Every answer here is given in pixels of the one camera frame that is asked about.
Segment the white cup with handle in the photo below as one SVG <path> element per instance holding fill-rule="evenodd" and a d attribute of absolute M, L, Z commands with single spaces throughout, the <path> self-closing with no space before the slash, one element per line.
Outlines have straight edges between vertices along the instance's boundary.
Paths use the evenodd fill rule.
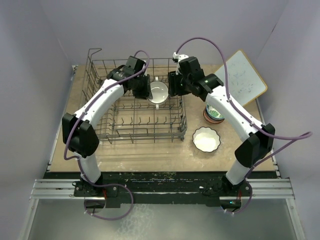
<path fill-rule="evenodd" d="M 156 77 L 155 81 L 150 83 L 150 96 L 147 100 L 155 106 L 156 110 L 159 110 L 160 105 L 165 103 L 168 97 L 169 89 L 167 85 Z"/>

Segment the aluminium rail frame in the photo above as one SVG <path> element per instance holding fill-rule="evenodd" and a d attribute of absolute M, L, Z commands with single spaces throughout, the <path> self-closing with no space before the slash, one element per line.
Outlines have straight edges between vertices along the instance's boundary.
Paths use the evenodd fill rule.
<path fill-rule="evenodd" d="M 294 193 L 288 179 L 252 179 L 252 200 L 224 212 L 219 201 L 198 192 L 136 192 L 133 210 L 111 200 L 102 219 L 85 213 L 83 197 L 73 195 L 71 179 L 37 179 L 21 240 L 303 240 Z"/>

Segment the orange red patterned bowl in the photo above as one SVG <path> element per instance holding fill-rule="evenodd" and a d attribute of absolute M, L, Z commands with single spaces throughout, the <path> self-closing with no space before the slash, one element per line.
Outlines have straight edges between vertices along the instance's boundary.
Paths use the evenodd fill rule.
<path fill-rule="evenodd" d="M 210 124 L 220 124 L 224 121 L 224 119 L 212 119 L 205 112 L 203 113 L 203 117 Z"/>

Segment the green leaf patterned bowl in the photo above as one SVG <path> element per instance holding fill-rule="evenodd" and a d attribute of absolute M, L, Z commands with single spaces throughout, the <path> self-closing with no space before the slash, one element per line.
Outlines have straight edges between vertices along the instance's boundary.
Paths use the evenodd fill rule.
<path fill-rule="evenodd" d="M 224 120 L 225 118 L 210 104 L 206 105 L 206 112 L 212 118 L 216 120 Z"/>

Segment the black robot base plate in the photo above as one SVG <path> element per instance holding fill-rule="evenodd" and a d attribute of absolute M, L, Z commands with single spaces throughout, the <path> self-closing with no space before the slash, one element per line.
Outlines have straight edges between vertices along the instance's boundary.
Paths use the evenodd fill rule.
<path fill-rule="evenodd" d="M 101 176 L 104 187 L 94 187 L 83 179 L 72 183 L 74 196 L 83 197 L 89 208 L 119 208 L 130 203 L 239 208 L 240 199 L 252 193 L 246 181 L 224 188 L 223 172 L 103 172 Z"/>

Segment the small whiteboard yellow frame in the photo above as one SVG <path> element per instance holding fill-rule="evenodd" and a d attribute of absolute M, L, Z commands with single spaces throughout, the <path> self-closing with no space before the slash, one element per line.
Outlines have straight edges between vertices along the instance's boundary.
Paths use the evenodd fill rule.
<path fill-rule="evenodd" d="M 242 106 L 267 91 L 268 86 L 243 50 L 235 52 L 226 61 L 226 67 L 229 93 Z"/>

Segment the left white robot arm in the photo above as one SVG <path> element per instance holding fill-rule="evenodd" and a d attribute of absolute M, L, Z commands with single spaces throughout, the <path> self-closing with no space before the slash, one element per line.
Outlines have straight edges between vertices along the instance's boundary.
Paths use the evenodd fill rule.
<path fill-rule="evenodd" d="M 109 107 L 129 89 L 129 82 L 138 86 L 148 83 L 146 70 L 149 63 L 149 57 L 142 60 L 130 56 L 126 64 L 107 75 L 102 86 L 83 107 L 74 114 L 65 113 L 62 117 L 63 158 L 66 161 L 76 160 L 80 176 L 87 182 L 85 190 L 91 196 L 101 194 L 104 187 L 95 155 L 99 146 L 95 127 Z"/>

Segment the white fluted bowl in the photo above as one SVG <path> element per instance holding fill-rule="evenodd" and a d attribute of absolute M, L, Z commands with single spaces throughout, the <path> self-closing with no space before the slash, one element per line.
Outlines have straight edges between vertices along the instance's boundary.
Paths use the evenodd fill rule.
<path fill-rule="evenodd" d="M 213 153 L 221 145 L 221 138 L 217 131 L 210 127 L 200 127 L 192 135 L 192 143 L 203 153 Z"/>

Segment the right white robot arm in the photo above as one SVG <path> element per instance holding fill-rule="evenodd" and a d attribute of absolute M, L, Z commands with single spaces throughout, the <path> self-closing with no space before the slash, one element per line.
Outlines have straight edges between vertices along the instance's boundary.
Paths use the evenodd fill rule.
<path fill-rule="evenodd" d="M 228 196 L 240 190 L 240 184 L 253 165 L 263 159 L 273 146 L 275 128 L 264 125 L 248 113 L 232 96 L 222 80 L 215 74 L 205 75 L 194 56 L 173 54 L 176 70 L 168 73 L 169 94 L 183 96 L 193 94 L 213 106 L 233 127 L 241 145 L 235 150 L 235 162 L 222 178 L 222 190 Z"/>

